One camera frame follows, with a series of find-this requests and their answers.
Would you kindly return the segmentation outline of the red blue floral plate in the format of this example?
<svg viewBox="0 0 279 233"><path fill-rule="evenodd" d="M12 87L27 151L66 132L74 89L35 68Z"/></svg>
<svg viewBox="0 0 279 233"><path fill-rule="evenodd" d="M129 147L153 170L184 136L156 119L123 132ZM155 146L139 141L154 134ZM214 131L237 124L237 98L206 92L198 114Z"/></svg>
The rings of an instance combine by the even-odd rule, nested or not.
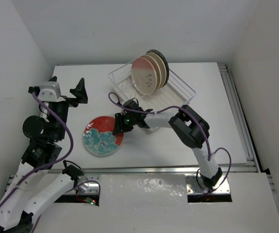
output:
<svg viewBox="0 0 279 233"><path fill-rule="evenodd" d="M107 157L122 145L124 134L113 134L114 117L99 116L90 121L83 133L83 143L88 152L96 157Z"/></svg>

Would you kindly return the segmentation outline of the pink cream branch plate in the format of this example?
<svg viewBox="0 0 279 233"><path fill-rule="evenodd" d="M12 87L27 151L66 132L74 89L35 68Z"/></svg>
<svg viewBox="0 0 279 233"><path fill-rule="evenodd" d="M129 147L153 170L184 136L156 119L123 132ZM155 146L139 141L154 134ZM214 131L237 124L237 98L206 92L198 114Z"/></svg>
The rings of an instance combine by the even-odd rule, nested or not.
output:
<svg viewBox="0 0 279 233"><path fill-rule="evenodd" d="M153 63L141 56L131 65L131 79L138 92L151 95L157 88L157 72Z"/></svg>

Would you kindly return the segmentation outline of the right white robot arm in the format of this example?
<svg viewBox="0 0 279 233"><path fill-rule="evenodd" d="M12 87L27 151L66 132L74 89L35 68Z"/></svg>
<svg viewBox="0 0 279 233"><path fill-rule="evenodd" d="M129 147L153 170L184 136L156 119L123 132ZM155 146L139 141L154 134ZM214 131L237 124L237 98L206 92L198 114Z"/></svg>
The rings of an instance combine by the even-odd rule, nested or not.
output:
<svg viewBox="0 0 279 233"><path fill-rule="evenodd" d="M138 101L130 99L125 103L112 101L123 109L115 114L113 134L127 133L134 126L144 129L172 129L181 142L192 149L200 168L203 184L212 190L222 176L222 170L212 157L209 145L209 125L190 106L170 106L160 111L143 110Z"/></svg>

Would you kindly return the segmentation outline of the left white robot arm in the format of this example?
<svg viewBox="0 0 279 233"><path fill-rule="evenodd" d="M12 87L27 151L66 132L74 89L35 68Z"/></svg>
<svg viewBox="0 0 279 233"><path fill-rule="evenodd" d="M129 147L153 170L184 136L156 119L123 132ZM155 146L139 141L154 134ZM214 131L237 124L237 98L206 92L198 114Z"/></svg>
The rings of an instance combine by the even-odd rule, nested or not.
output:
<svg viewBox="0 0 279 233"><path fill-rule="evenodd" d="M65 166L58 179L40 194L33 196L37 184L53 165L63 162L74 147L73 136L67 127L68 111L88 102L85 80L70 89L72 97L61 95L57 77L28 92L44 109L46 117L30 116L22 125L23 134L29 138L16 174L0 200L0 233L31 233L43 211L60 196L73 189L83 171L74 165Z"/></svg>

